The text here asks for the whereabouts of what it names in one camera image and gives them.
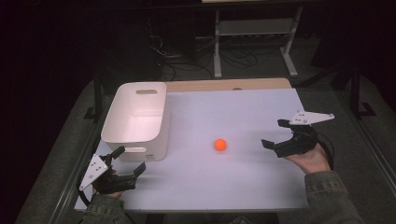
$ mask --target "hand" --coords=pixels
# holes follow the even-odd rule
[[[99,194],[99,192],[95,188],[92,188],[92,193],[93,194]],[[110,197],[110,198],[119,198],[122,193],[123,193],[123,191],[119,191],[119,192],[114,192],[114,193],[111,193],[111,194],[106,194],[106,196]]]
[[[316,144],[314,149],[303,155],[291,155],[285,157],[285,159],[298,165],[306,175],[331,170],[326,159],[326,153],[320,144]]]

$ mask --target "white tabletop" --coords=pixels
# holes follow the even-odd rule
[[[295,89],[168,92],[172,118],[162,161],[146,162],[126,210],[141,212],[281,211],[306,208],[304,173],[262,147],[261,139],[289,140],[277,126],[304,110]],[[227,141],[224,151],[213,147]],[[111,153],[101,142],[96,154]],[[118,175],[140,163],[113,161]],[[85,190],[91,195],[92,188]],[[78,199],[75,208],[85,209]]]

